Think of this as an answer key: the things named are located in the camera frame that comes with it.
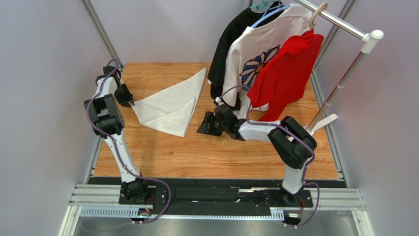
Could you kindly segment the white cloth napkin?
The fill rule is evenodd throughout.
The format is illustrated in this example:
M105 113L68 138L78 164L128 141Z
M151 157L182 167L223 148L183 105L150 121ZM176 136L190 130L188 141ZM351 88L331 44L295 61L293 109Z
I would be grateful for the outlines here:
M206 73L207 69L203 68L187 80L135 101L132 109L139 123L184 138L201 95Z

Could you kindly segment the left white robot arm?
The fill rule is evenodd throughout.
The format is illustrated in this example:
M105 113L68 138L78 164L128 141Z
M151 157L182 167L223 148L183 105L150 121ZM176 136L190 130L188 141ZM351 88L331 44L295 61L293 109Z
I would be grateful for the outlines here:
M88 122L94 133L104 139L117 162L121 177L120 203L146 204L150 191L141 178L125 139L125 122L119 106L133 105L133 95L121 79L121 72L110 64L96 80L97 89L84 101Z

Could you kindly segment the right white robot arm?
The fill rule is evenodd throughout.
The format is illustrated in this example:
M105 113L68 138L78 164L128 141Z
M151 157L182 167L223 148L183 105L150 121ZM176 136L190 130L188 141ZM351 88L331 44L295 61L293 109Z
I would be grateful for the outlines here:
M283 196L294 201L304 189L304 179L309 164L315 159L317 142L293 117L277 121L254 121L238 118L226 104L206 112L198 133L222 136L233 140L270 142L286 165L282 181Z

